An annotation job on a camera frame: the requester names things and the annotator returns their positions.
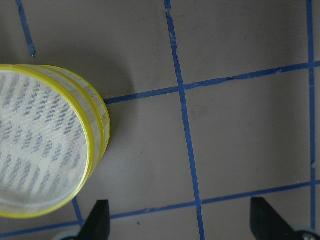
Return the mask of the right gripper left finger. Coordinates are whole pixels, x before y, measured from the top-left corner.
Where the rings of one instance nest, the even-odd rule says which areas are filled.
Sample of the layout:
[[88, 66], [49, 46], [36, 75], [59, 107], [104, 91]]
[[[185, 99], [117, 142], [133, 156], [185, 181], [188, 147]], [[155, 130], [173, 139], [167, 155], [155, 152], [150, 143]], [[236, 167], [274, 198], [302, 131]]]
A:
[[108, 240], [111, 232], [108, 200], [98, 200], [77, 235], [78, 240]]

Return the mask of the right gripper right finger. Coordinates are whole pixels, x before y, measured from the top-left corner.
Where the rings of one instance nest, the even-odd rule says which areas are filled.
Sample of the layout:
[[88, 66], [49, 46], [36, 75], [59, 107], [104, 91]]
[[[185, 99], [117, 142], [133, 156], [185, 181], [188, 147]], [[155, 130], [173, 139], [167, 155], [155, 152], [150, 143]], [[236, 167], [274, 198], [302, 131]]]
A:
[[309, 240], [310, 232], [294, 230], [263, 198], [250, 200], [250, 230], [257, 240]]

